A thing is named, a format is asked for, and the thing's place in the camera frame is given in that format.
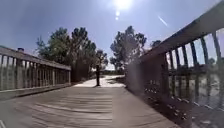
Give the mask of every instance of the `sunlight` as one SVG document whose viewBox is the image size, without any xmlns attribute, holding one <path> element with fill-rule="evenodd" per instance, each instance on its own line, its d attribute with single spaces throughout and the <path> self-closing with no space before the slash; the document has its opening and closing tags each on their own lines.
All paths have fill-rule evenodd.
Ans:
<svg viewBox="0 0 224 128">
<path fill-rule="evenodd" d="M 127 10 L 131 7 L 133 0 L 114 0 L 116 9 Z"/>
<path fill-rule="evenodd" d="M 120 11 L 116 11 L 116 16 L 120 16 Z"/>
</svg>

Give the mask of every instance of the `handrail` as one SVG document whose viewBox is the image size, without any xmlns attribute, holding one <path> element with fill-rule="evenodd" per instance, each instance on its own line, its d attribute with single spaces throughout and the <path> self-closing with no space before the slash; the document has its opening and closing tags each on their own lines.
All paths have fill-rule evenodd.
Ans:
<svg viewBox="0 0 224 128">
<path fill-rule="evenodd" d="M 38 57 L 26 54 L 26 53 L 22 53 L 4 46 L 0 45 L 0 54 L 1 55 L 5 55 L 5 56 L 9 56 L 9 57 L 14 57 L 14 58 L 18 58 L 21 60 L 26 60 L 26 61 L 31 61 L 34 63 L 38 63 L 38 64 L 43 64 L 43 65 L 47 65 L 47 66 L 51 66 L 51 67 L 55 67 L 55 68 L 59 68 L 59 69 L 64 69 L 64 70 L 71 70 L 70 66 L 65 66 L 53 61 L 48 61 L 45 59 L 40 59 Z"/>
</svg>

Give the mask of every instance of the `tree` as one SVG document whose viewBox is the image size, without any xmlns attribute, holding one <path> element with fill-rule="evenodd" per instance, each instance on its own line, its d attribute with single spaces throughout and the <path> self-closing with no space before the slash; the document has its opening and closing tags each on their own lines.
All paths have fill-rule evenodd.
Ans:
<svg viewBox="0 0 224 128">
<path fill-rule="evenodd" d="M 161 43 L 160 40 L 156 40 L 156 41 L 152 41 L 152 43 L 150 44 L 151 48 L 155 48 L 156 46 L 158 46 Z"/>
<path fill-rule="evenodd" d="M 71 37 L 67 29 L 59 28 L 50 36 L 47 44 L 42 38 L 37 40 L 37 51 L 39 57 L 71 66 L 72 81 L 78 81 L 90 76 L 95 68 L 98 58 L 102 60 L 104 68 L 108 61 L 106 53 L 102 50 L 97 53 L 96 44 L 89 40 L 88 32 L 85 28 L 75 28 Z"/>
<path fill-rule="evenodd" d="M 41 38 L 37 40 L 37 50 L 39 57 L 55 61 L 58 63 L 68 64 L 67 55 L 67 29 L 59 28 L 50 36 L 48 44 L 46 45 Z"/>
<path fill-rule="evenodd" d="M 107 54 L 103 53 L 103 50 L 99 49 L 96 52 L 97 64 L 99 64 L 100 69 L 104 70 L 108 65 Z"/>
<path fill-rule="evenodd" d="M 146 40 L 144 34 L 135 34 L 132 26 L 129 26 L 125 32 L 118 32 L 114 43 L 110 46 L 114 54 L 114 58 L 110 58 L 110 63 L 117 70 L 124 69 L 127 64 L 145 53 Z"/>
</svg>

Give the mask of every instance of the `railing post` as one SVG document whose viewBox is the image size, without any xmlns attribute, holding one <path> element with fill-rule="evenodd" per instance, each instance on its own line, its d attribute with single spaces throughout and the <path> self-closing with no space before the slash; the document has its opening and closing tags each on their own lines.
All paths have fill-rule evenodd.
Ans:
<svg viewBox="0 0 224 128">
<path fill-rule="evenodd" d="M 52 69 L 53 86 L 55 85 L 55 69 Z"/>
<path fill-rule="evenodd" d="M 18 59 L 16 60 L 16 88 L 23 88 L 23 61 Z"/>
<path fill-rule="evenodd" d="M 71 84 L 71 70 L 68 71 L 68 83 Z"/>
</svg>

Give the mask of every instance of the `sun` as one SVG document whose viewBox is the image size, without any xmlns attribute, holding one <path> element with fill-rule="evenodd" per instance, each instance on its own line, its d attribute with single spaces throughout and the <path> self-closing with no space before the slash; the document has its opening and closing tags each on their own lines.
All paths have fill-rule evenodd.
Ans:
<svg viewBox="0 0 224 128">
<path fill-rule="evenodd" d="M 114 0 L 117 10 L 128 10 L 132 5 L 133 0 Z"/>
</svg>

